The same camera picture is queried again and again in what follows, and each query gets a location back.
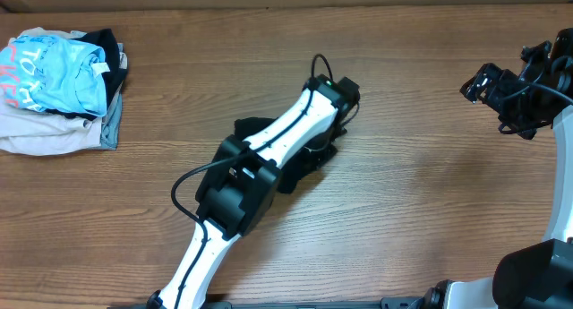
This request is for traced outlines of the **black polo shirt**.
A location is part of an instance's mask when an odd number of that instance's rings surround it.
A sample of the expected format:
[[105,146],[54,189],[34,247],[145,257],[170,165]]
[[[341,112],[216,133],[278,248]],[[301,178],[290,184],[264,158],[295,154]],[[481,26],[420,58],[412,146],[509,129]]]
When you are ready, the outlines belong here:
[[[237,119],[234,123],[234,136],[238,140],[244,141],[247,137],[262,131],[273,122],[273,118],[267,117]],[[282,167],[283,176],[278,185],[278,192],[291,194],[300,180],[323,167],[337,152],[338,149],[333,142],[316,151],[310,151],[306,147],[302,148]]]

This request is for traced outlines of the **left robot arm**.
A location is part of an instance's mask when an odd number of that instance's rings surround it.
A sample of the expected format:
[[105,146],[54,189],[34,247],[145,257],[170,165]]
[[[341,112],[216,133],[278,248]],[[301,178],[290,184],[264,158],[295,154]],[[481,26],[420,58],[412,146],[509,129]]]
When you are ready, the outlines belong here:
[[251,118],[239,125],[245,138],[228,136],[208,165],[191,218],[192,240],[175,275],[152,294],[148,308],[200,308],[227,252],[247,236],[269,209],[276,193],[291,193],[303,177],[332,159],[333,142],[346,133],[346,116],[359,108],[359,86],[321,74],[304,85],[285,114],[263,124]]

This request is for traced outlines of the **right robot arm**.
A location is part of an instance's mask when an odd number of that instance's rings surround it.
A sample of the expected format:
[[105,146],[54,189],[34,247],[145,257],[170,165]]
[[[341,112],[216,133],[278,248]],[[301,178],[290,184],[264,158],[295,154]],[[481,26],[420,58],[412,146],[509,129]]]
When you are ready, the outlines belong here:
[[556,168],[551,213],[540,243],[503,257],[492,276],[443,280],[411,308],[554,309],[572,306],[572,30],[524,47],[519,73],[484,64],[460,89],[498,115],[499,132],[531,140],[552,129]]

